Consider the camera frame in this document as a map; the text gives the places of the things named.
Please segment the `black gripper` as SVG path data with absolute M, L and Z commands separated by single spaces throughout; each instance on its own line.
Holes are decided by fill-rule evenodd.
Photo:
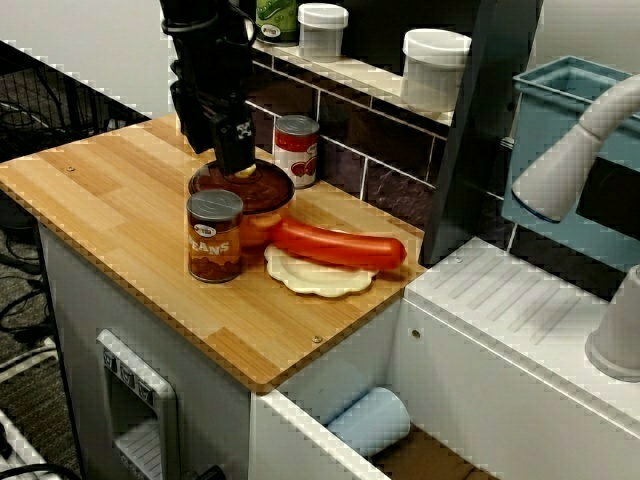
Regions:
M 169 22 L 177 59 L 170 91 L 196 153 L 214 148 L 225 176 L 247 177 L 255 167 L 255 128 L 244 81 L 253 73 L 248 22 Z

